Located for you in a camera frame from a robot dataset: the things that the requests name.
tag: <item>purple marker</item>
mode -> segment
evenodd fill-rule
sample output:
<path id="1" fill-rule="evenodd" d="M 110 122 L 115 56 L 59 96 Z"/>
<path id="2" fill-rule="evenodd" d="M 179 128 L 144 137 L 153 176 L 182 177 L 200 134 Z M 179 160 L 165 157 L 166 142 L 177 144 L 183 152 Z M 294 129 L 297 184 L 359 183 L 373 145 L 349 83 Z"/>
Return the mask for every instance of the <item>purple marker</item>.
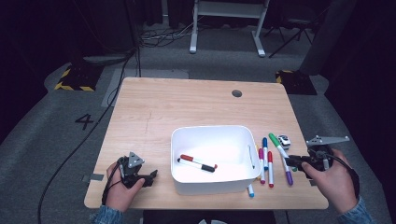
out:
<path id="1" fill-rule="evenodd" d="M 286 178 L 288 179 L 289 185 L 293 185 L 293 177 L 291 176 L 291 171 L 289 166 L 286 164 L 285 158 L 282 157 L 283 166 L 285 167 Z"/>

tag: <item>wooden table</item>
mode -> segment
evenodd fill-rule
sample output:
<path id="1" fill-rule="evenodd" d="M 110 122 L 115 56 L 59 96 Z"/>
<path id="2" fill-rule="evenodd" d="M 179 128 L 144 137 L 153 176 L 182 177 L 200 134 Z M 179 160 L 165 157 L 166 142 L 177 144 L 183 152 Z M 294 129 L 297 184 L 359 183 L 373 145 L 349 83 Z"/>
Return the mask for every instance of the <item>wooden table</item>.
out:
<path id="1" fill-rule="evenodd" d="M 233 91 L 241 91 L 234 97 Z M 282 85 L 276 83 L 127 77 L 102 145 L 95 174 L 106 176 L 106 168 L 133 151 L 146 162 L 139 174 L 158 169 L 150 188 L 139 191 L 131 205 L 139 209 L 325 209 L 328 201 L 312 187 L 303 172 L 292 173 L 294 185 L 286 182 L 280 154 L 272 142 L 275 187 L 254 181 L 255 197 L 247 191 L 184 196 L 176 192 L 170 167 L 172 132 L 180 127 L 243 125 L 257 145 L 268 133 L 286 134 L 290 155 L 306 155 L 306 144 Z M 85 205 L 101 204 L 106 184 L 92 180 Z"/>

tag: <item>denim sleeve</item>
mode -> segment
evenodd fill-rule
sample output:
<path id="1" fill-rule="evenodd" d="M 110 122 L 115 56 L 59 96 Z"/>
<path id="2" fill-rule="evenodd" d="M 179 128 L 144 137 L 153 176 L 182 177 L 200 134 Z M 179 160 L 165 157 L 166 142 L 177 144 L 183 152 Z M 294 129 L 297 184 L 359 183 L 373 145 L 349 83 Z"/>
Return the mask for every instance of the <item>denim sleeve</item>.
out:
<path id="1" fill-rule="evenodd" d="M 347 211 L 343 215 L 339 216 L 337 218 L 338 223 L 342 224 L 349 224 L 349 223 L 356 223 L 356 224 L 369 224 L 369 223 L 375 223 L 375 221 L 372 219 L 370 214 L 366 210 L 366 205 L 364 203 L 363 198 L 360 196 L 359 197 L 359 202 L 356 204 L 354 208 L 351 210 Z"/>
<path id="2" fill-rule="evenodd" d="M 92 224 L 121 224 L 123 221 L 123 213 L 119 210 L 101 205 L 99 212 L 91 216 Z"/>

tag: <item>power cord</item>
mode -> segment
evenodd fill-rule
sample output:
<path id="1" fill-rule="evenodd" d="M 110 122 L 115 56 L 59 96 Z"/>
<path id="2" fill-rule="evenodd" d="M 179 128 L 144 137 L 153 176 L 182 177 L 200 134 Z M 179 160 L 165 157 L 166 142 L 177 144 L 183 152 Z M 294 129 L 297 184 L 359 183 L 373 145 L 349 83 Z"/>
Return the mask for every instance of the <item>power cord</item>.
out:
<path id="1" fill-rule="evenodd" d="M 49 182 L 47 183 L 47 186 L 44 188 L 43 193 L 41 194 L 41 198 L 40 198 L 40 202 L 38 203 L 38 207 L 37 207 L 37 221 L 38 224 L 41 224 L 41 207 L 44 201 L 44 197 L 47 193 L 47 190 L 50 187 L 50 184 L 52 183 L 53 179 L 55 178 L 55 176 L 61 171 L 61 169 L 64 167 L 64 165 L 67 163 L 67 161 L 79 150 L 79 148 L 85 143 L 85 141 L 90 137 L 90 135 L 93 133 L 93 131 L 96 129 L 96 127 L 99 125 L 99 123 L 102 121 L 103 117 L 105 116 L 105 114 L 107 113 L 107 111 L 109 110 L 109 108 L 111 107 L 111 105 L 113 104 L 113 102 L 116 100 L 117 95 L 119 93 L 120 90 L 120 85 L 122 82 L 122 77 L 123 77 L 123 73 L 125 70 L 125 66 L 126 64 L 129 62 L 129 60 L 132 58 L 132 55 L 127 58 L 127 60 L 125 60 L 123 66 L 122 66 L 122 70 L 121 70 L 121 76 L 120 76 L 120 81 L 119 81 L 119 85 L 117 87 L 116 90 L 116 94 L 114 95 L 113 99 L 111 100 L 111 103 L 107 106 L 106 110 L 103 112 L 102 116 L 99 118 L 99 120 L 96 121 L 96 123 L 93 125 L 93 127 L 90 129 L 90 131 L 87 133 L 87 135 L 82 139 L 82 141 L 76 146 L 76 148 L 67 156 L 67 158 L 62 162 L 62 164 L 58 167 L 58 169 L 56 169 L 55 173 L 52 175 L 52 177 L 50 178 Z"/>

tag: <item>chair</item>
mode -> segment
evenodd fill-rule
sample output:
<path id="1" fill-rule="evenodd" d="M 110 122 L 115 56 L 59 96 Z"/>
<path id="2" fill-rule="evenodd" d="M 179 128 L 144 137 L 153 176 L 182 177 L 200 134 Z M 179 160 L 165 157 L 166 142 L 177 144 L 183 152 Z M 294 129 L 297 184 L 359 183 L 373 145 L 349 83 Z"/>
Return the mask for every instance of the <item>chair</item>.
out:
<path id="1" fill-rule="evenodd" d="M 316 9 L 313 5 L 299 3 L 298 1 L 288 2 L 286 0 L 272 0 L 270 1 L 270 4 L 271 2 L 273 2 L 273 5 L 270 5 L 269 7 L 276 7 L 276 10 L 274 11 L 277 13 L 278 18 L 273 21 L 272 28 L 267 34 L 265 34 L 265 36 L 269 35 L 274 29 L 277 28 L 279 29 L 284 44 L 275 50 L 269 56 L 269 58 L 272 58 L 294 38 L 298 37 L 298 40 L 300 40 L 300 36 L 303 32 L 308 38 L 309 43 L 312 44 L 313 40 L 311 40 L 306 30 L 311 29 L 317 31 L 319 29 L 321 23 L 324 21 L 324 17 L 329 6 L 326 6 L 324 9 Z M 280 31 L 280 27 L 286 29 L 297 28 L 299 31 L 285 42 L 285 39 Z"/>

